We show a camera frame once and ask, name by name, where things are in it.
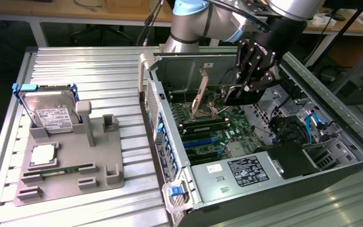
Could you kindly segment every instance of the ram module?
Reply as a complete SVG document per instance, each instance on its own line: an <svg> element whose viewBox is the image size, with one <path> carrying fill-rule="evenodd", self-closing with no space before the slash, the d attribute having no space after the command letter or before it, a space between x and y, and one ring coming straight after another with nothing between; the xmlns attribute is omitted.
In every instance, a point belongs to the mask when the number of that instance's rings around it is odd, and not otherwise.
<svg viewBox="0 0 363 227"><path fill-rule="evenodd" d="M224 130L224 129L228 129L230 126L231 126L231 123L228 118L223 118L223 119L180 124L179 130L183 135L191 135L191 134Z"/></svg>

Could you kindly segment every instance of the slotted metal table surface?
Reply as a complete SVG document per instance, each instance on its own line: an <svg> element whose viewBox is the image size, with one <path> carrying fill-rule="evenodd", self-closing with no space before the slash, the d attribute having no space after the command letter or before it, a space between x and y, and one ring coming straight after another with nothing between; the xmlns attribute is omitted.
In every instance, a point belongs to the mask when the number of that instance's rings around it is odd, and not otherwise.
<svg viewBox="0 0 363 227"><path fill-rule="evenodd" d="M22 82L76 83L79 97L91 100L91 118L113 114L120 122L125 186L14 207L31 120L21 106L12 113L0 168L0 226L167 226L141 110L137 101L137 58L159 48L40 48L26 54Z"/></svg>
<svg viewBox="0 0 363 227"><path fill-rule="evenodd" d="M234 52L227 47L203 52ZM137 103L137 58L157 47L40 48L26 53L18 83L76 83L91 117L120 120L125 186L14 207L29 118L12 97L0 134L0 226L168 226ZM324 191L227 221L217 227L363 226L363 171Z"/></svg>

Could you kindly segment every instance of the metal bracket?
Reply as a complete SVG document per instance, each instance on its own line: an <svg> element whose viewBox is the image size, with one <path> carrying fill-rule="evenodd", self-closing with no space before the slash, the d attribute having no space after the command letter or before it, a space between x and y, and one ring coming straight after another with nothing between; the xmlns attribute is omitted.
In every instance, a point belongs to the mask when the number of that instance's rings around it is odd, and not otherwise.
<svg viewBox="0 0 363 227"><path fill-rule="evenodd" d="M192 101L192 118L195 117L195 113L200 108L204 93L205 93L205 89L207 89L207 85L208 85L208 80L209 80L207 71L204 69L200 69L200 73L201 73L203 79L201 79L201 84L200 84L199 91L196 93L196 97L195 97L195 99Z"/></svg>
<svg viewBox="0 0 363 227"><path fill-rule="evenodd" d="M141 53L137 60L137 92L144 91L144 70L151 70L155 64L155 56L152 53Z"/></svg>

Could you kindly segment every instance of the blue pcie slot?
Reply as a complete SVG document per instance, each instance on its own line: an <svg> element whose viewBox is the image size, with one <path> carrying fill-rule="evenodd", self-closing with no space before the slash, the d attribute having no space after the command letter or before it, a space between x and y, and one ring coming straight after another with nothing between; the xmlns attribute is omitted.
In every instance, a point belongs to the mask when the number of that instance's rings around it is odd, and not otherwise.
<svg viewBox="0 0 363 227"><path fill-rule="evenodd" d="M199 141L192 141L192 142L184 142L184 148L192 148L196 146L201 146L201 145L209 145L213 144L215 139L205 139L205 140L199 140Z"/></svg>

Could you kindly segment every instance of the warning label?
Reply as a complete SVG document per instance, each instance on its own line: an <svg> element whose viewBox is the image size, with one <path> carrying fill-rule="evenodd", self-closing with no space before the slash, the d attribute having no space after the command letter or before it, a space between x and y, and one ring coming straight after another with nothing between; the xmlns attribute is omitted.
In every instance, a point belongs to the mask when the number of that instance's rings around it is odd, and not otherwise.
<svg viewBox="0 0 363 227"><path fill-rule="evenodd" d="M240 187L270 179L256 156L230 161L227 164Z"/></svg>
<svg viewBox="0 0 363 227"><path fill-rule="evenodd" d="M36 110L36 112L47 130L72 128L67 108Z"/></svg>

